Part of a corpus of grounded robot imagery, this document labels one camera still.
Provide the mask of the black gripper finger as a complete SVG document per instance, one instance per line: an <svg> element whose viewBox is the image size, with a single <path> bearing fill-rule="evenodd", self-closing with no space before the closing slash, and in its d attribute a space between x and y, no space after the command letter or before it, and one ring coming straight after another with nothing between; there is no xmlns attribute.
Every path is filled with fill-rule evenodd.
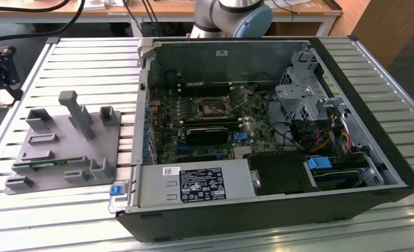
<svg viewBox="0 0 414 252"><path fill-rule="evenodd" d="M13 56L16 48L7 46L1 50L1 64L4 68L4 88L15 101L20 101L23 97L23 90L20 87L20 78L15 67Z"/></svg>

